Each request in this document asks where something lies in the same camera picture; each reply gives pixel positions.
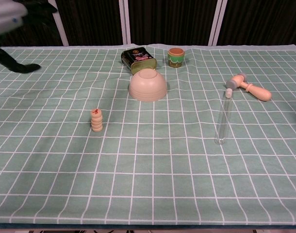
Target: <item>grid pattern tablecloth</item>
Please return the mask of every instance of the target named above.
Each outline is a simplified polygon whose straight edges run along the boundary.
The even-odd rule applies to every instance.
[[[42,69],[0,66],[0,223],[296,224],[296,51],[190,49],[175,69],[147,50],[168,84],[154,103],[129,96],[121,49],[7,50]],[[240,72],[272,101],[235,91],[217,145]]]

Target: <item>background wall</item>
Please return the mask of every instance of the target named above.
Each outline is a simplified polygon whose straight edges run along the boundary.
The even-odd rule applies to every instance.
[[[73,46],[296,44],[296,0],[49,1],[56,3],[61,22],[49,20],[64,27],[60,33]],[[43,25],[26,25],[8,33],[3,45],[63,43]]]

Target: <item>stacked wooden discs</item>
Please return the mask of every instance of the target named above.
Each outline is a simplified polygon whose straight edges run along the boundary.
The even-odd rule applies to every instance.
[[[91,125],[94,132],[99,132],[103,129],[103,116],[100,109],[93,109],[91,111]]]

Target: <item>orange lid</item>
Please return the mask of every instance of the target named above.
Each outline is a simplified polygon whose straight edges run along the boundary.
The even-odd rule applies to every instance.
[[[173,56],[182,56],[185,52],[181,48],[171,48],[168,53]]]

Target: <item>small jar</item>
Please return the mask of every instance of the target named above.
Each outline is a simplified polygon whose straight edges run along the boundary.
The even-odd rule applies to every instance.
[[[167,53],[168,65],[174,68],[181,67],[184,56],[185,52],[181,48],[171,48]]]

